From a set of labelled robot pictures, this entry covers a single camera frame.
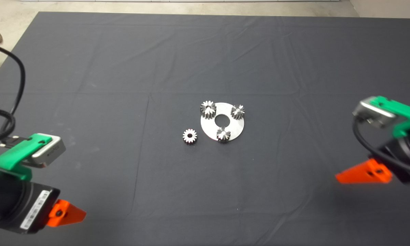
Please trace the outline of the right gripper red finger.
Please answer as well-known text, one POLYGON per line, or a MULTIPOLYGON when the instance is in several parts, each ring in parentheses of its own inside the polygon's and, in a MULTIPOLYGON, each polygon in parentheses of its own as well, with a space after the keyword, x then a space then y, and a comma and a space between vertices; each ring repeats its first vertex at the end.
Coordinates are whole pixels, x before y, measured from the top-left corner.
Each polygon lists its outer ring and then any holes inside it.
POLYGON ((341 184, 389 183, 392 172, 383 163, 368 159, 335 175, 341 184))

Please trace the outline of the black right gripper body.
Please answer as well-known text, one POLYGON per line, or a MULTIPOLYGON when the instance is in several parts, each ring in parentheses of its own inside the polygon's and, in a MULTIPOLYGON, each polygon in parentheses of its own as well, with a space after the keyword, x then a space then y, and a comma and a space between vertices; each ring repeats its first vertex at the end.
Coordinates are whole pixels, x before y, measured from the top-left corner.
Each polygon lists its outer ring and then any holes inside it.
MULTIPOLYGON (((391 139, 385 144, 377 148, 379 152, 388 155, 392 159, 401 162, 402 164, 410 167, 410 135, 402 138, 391 139)), ((377 158, 379 162, 386 165, 386 167, 401 181, 401 183, 410 183, 410 170, 393 164, 391 161, 386 160, 376 154, 372 154, 377 158)))

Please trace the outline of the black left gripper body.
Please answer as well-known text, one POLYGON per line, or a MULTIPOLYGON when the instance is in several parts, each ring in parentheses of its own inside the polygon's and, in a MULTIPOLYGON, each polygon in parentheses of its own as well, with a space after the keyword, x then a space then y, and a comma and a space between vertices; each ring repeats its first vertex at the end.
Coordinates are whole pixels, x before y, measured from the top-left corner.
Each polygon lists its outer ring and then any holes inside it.
POLYGON ((61 191, 44 184, 28 182, 23 198, 23 208, 18 213, 18 232, 35 234, 44 229, 49 213, 61 191))

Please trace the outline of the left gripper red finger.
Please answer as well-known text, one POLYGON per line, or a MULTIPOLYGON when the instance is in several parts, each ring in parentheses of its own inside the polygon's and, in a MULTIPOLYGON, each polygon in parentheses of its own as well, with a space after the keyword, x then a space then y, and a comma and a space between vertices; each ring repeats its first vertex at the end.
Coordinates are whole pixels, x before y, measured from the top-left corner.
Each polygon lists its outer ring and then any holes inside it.
POLYGON ((48 214, 47 226, 59 227, 81 223, 86 218, 86 212, 66 200, 57 200, 48 214))

